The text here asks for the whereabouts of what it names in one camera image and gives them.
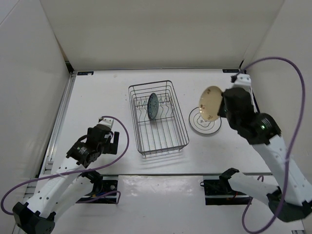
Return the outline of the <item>cream plate with floral spots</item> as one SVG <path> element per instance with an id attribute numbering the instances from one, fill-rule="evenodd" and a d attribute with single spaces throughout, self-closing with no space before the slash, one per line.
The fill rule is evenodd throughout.
<path id="1" fill-rule="evenodd" d="M 222 102 L 222 90 L 217 86 L 206 88 L 199 99 L 199 113 L 206 121 L 219 118 L 218 112 Z"/>

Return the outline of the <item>white plate with dark rim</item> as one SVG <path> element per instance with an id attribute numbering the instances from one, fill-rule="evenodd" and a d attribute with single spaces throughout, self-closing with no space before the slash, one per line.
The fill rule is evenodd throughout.
<path id="1" fill-rule="evenodd" d="M 198 107 L 195 107 L 191 110 L 188 120 L 191 128 L 201 135 L 215 134 L 220 130 L 222 125 L 221 118 L 218 118 L 214 121 L 204 120 L 203 117 L 200 115 Z"/>

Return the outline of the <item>blue-green patterned plate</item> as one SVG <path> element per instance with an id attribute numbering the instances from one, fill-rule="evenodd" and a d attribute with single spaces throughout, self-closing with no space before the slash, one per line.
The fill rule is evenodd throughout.
<path id="1" fill-rule="evenodd" d="M 154 120 L 158 114 L 159 102 L 157 95 L 155 93 L 151 93 L 148 99 L 147 104 L 147 114 L 150 120 Z"/>

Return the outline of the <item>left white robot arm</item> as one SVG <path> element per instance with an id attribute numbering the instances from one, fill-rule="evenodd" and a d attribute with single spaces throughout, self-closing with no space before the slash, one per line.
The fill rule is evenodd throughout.
<path id="1" fill-rule="evenodd" d="M 16 225 L 27 234 L 49 234 L 58 219 L 87 194 L 102 190 L 102 175 L 88 167 L 102 154 L 116 155 L 119 133 L 112 132 L 112 118 L 90 127 L 67 152 L 62 164 L 46 183 L 25 203 L 14 205 Z"/>

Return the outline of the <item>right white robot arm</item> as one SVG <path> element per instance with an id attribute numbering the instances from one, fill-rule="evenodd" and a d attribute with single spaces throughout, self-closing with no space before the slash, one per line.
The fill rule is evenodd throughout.
<path id="1" fill-rule="evenodd" d="M 218 115 L 225 117 L 232 129 L 247 140 L 260 154 L 278 185 L 262 185 L 259 181 L 230 168 L 219 176 L 219 190 L 230 195 L 234 191 L 254 197 L 275 213 L 277 218 L 292 222 L 312 213 L 312 185 L 305 179 L 287 149 L 281 130 L 272 116 L 256 113 L 251 95 L 243 88 L 227 89 L 220 94 Z"/>

